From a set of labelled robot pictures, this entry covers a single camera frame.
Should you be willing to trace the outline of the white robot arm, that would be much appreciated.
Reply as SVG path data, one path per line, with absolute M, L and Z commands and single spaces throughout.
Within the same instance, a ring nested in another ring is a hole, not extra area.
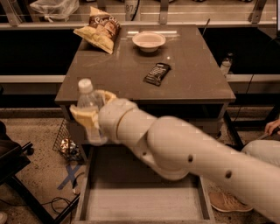
M 276 224 L 280 223 L 280 168 L 233 150 L 189 122 L 156 118 L 127 99 L 99 92 L 102 108 L 70 107 L 74 120 L 128 147 L 161 177 L 179 180 L 192 173 L 211 179 Z

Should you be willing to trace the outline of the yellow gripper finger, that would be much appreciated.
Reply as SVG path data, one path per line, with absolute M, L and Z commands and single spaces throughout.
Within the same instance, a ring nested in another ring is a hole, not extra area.
M 70 106 L 70 112 L 74 120 L 85 128 L 99 129 L 98 111 L 95 108 L 78 108 L 75 105 Z
M 101 98 L 105 104 L 112 102 L 116 98 L 115 94 L 113 94 L 109 91 L 106 91 L 106 90 L 98 89 L 97 93 L 101 96 Z

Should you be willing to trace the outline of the person's hand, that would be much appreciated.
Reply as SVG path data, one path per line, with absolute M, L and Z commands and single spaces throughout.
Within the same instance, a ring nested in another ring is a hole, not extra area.
M 264 132 L 271 136 L 272 132 L 279 126 L 280 126 L 280 119 L 277 119 L 273 122 L 269 122 L 266 124 Z

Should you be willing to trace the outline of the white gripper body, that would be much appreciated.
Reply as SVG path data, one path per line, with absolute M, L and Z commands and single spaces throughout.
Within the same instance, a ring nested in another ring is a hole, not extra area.
M 119 144 L 117 130 L 122 118 L 137 105 L 127 99 L 115 98 L 103 106 L 98 115 L 101 131 L 110 141 Z

